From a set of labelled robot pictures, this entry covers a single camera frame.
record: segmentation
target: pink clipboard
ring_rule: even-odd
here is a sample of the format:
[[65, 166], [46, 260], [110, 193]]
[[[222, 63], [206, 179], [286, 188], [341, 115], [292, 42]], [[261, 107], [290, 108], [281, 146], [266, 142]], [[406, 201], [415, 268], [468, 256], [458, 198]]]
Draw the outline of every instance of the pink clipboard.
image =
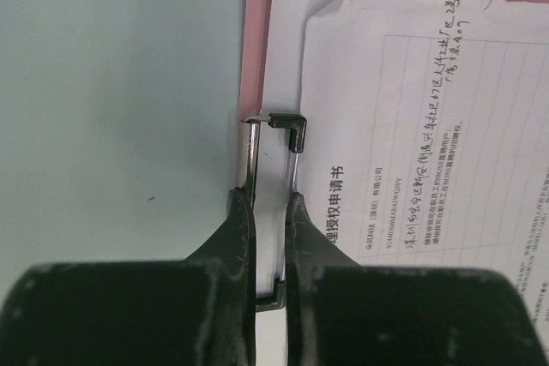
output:
[[[549, 3], [549, 0], [507, 0]], [[244, 119], [261, 110], [271, 0], [246, 0], [239, 115]]]

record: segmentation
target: paper sheet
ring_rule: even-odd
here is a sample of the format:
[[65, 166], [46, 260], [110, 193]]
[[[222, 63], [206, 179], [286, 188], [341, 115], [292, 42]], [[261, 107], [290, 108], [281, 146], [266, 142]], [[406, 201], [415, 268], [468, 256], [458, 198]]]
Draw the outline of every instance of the paper sheet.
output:
[[[262, 112], [299, 111], [305, 23], [333, 0], [273, 0], [265, 64]], [[284, 135], [262, 128], [256, 203], [257, 290], [270, 294], [282, 272], [283, 227], [288, 201], [288, 156]]]
[[362, 264], [487, 267], [549, 341], [549, 5], [336, 0], [305, 32], [298, 189]]

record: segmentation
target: gray surface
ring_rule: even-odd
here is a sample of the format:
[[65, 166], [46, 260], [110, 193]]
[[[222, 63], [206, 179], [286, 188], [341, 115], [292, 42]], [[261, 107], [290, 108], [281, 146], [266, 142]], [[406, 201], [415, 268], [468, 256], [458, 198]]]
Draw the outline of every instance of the gray surface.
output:
[[224, 219], [243, 5], [0, 0], [0, 296], [35, 262], [185, 257]]

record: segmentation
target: clipboard clip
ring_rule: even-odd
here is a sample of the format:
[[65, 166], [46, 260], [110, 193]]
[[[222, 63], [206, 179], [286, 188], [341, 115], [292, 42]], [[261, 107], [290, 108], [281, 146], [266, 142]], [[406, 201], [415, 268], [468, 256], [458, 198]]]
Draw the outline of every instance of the clipboard clip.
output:
[[[296, 192], [296, 175], [299, 154], [305, 148], [305, 132], [307, 119], [299, 114], [270, 113], [268, 116], [252, 116], [241, 123], [241, 150], [242, 161], [238, 171], [238, 186], [244, 191], [250, 201], [252, 210], [256, 200], [257, 161], [259, 152], [259, 138], [261, 125], [266, 123], [273, 129], [287, 129], [290, 131], [288, 150], [291, 154], [290, 193]], [[286, 284], [280, 277], [274, 280], [274, 293], [270, 297], [259, 297], [256, 300], [256, 312], [282, 309], [286, 305]]]

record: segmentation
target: paper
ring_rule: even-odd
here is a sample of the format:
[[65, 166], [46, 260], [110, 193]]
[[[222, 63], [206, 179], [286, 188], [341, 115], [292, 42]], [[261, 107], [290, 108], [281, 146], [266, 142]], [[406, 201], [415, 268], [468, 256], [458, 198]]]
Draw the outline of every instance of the paper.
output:
[[549, 340], [549, 5], [336, 0], [305, 32], [298, 189], [361, 264], [486, 267]]
[[[273, 0], [265, 64], [262, 112], [299, 111], [305, 23], [333, 0]], [[254, 214], [257, 227], [257, 290], [272, 292], [282, 273], [284, 217], [289, 193], [288, 151], [279, 130], [262, 128]]]

